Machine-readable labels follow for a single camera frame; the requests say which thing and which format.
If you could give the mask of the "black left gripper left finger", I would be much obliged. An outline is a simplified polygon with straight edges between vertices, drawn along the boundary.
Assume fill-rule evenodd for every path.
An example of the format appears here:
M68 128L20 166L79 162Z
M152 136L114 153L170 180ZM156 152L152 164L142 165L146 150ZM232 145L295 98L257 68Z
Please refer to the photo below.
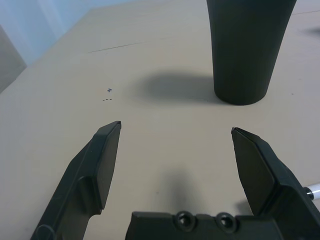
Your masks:
M81 240L89 220L105 209L122 124L102 126L67 166L31 239Z

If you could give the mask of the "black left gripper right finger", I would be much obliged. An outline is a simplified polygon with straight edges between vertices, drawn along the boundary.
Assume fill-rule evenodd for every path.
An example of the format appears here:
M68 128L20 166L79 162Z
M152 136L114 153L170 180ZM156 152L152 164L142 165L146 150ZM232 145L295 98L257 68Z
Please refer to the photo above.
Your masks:
M272 218L285 240L318 240L320 212L313 187L303 187L259 136L231 130L238 176L256 217Z

